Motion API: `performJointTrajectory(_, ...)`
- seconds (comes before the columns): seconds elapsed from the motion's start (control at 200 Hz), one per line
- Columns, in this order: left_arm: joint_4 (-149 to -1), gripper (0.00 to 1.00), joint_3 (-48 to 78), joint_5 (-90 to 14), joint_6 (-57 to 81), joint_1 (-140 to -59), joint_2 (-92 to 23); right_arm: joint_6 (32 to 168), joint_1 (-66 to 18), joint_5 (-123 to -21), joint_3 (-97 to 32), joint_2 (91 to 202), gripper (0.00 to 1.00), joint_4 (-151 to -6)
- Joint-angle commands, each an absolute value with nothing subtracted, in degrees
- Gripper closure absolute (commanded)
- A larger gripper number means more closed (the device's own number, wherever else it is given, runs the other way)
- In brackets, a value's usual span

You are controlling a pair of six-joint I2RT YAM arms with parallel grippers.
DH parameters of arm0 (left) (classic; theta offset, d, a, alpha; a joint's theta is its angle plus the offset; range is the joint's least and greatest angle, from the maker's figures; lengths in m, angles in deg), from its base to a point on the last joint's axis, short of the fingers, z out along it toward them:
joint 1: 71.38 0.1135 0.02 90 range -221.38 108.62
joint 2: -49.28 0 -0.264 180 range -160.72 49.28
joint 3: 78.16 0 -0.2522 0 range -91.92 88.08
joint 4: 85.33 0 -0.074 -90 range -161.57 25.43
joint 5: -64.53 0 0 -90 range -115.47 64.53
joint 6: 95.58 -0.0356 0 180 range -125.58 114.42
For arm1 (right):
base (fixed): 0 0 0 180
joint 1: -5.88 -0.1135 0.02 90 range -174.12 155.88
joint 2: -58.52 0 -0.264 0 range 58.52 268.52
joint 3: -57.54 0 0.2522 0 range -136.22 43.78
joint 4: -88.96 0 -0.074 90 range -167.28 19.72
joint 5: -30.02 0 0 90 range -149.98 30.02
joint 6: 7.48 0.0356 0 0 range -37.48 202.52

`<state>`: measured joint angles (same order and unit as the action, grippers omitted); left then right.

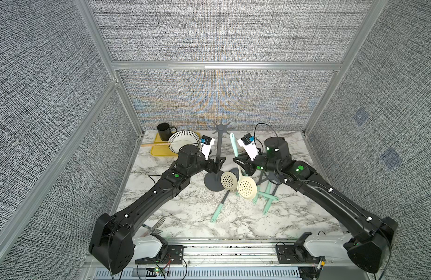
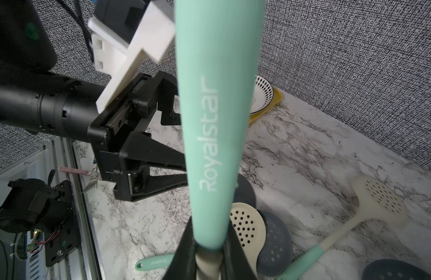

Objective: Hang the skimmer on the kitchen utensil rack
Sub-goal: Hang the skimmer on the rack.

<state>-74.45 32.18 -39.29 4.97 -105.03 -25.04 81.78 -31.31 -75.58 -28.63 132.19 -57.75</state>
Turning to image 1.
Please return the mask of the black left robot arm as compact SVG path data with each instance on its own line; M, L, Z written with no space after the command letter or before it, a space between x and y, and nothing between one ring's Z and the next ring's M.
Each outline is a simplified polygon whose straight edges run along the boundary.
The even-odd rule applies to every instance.
M206 171L218 173L225 157L210 159L192 144L180 148L178 158L160 175L156 184L134 203L113 215L97 218L90 240L89 253L111 273L120 273L135 253L132 237L156 210L172 200L189 184L192 176Z

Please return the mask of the grey skimmer lone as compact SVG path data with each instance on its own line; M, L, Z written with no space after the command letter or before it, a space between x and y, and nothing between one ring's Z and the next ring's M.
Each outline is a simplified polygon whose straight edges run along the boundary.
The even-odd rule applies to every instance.
M221 213L221 211L222 211L222 209L224 207L225 201L226 201L226 199L227 199L227 197L229 196L230 193L231 192L229 190L226 191L225 195L223 196L222 201L219 203L217 209L214 211L214 213L212 215L211 223L215 223L217 221L218 216Z

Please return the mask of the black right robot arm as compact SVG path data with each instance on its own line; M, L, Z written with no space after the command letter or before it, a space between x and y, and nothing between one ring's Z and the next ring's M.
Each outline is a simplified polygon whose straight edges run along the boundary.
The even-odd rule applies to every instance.
M256 171L272 173L277 184L285 184L316 202L351 234L342 248L356 266L372 274L386 270L392 256L397 221L365 210L330 185L311 165L293 159L283 137L266 139L263 150L257 148L250 134L237 143L244 153L233 161L247 175L252 176Z

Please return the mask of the grey utensil rack stand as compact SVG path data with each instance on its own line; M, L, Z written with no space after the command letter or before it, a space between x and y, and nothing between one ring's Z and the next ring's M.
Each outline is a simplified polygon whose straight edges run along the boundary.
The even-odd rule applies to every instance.
M217 133L217 154L216 157L222 157L221 156L221 148L222 148L222 140L223 140L223 133L228 134L228 130L232 130L233 127L229 127L230 121L228 121L226 124L223 123L223 120L220 120L220 122L217 124L214 123L213 129L215 130L213 134ZM221 175L224 171L220 170L217 174L215 173L207 173L204 177L204 185L207 189L209 189L212 192L220 192L225 190L221 184Z

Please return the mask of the cream skimmer mint handle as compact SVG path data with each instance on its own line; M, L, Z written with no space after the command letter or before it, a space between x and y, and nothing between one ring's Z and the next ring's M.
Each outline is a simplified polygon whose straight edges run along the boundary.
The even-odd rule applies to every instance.
M234 155L237 157L239 153L238 153L235 135L234 133L230 133L229 136L230 136L231 145L234 151ZM242 174L242 170L240 166L238 166L238 172L239 172L239 180L238 180L237 191L239 195L246 200L253 200L257 195L257 185L255 181L251 177L244 176Z

